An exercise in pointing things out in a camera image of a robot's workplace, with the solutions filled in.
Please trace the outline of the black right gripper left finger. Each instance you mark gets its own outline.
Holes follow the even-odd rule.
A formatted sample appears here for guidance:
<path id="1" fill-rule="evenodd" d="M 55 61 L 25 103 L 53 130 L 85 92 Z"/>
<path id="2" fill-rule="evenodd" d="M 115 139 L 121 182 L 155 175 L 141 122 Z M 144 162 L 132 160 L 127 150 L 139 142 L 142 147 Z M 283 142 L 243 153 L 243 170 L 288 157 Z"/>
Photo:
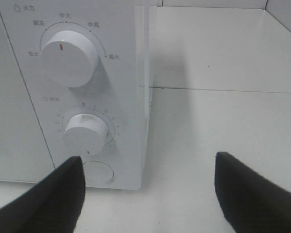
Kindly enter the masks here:
<path id="1" fill-rule="evenodd" d="M 0 208 L 0 233 L 72 233 L 84 199 L 82 160 L 73 156 Z"/>

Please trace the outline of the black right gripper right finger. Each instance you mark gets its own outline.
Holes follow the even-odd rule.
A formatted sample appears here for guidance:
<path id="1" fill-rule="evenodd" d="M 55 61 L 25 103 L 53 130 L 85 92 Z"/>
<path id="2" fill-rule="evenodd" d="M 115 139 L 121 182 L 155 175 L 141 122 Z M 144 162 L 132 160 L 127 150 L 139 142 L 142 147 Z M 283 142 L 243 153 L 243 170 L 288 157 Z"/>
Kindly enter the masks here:
<path id="1" fill-rule="evenodd" d="M 227 152 L 215 159 L 215 193 L 237 233 L 291 233 L 291 192 Z"/>

